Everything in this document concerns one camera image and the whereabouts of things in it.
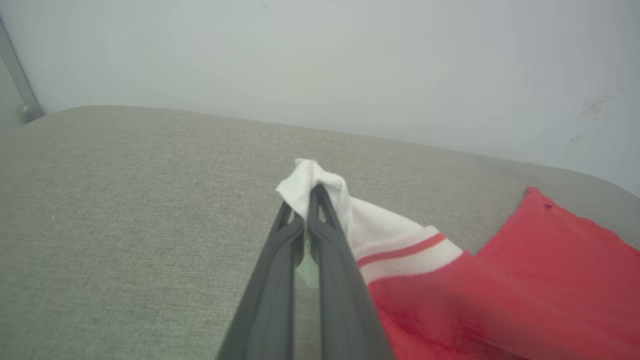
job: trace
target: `red cloth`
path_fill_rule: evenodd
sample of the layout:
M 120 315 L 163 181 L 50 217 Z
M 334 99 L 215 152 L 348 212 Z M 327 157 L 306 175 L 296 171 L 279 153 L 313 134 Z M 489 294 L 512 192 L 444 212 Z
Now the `red cloth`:
M 436 236 L 358 262 L 391 274 L 369 290 L 399 360 L 640 359 L 640 252 L 612 231 L 529 188 L 478 256 L 425 272 Z

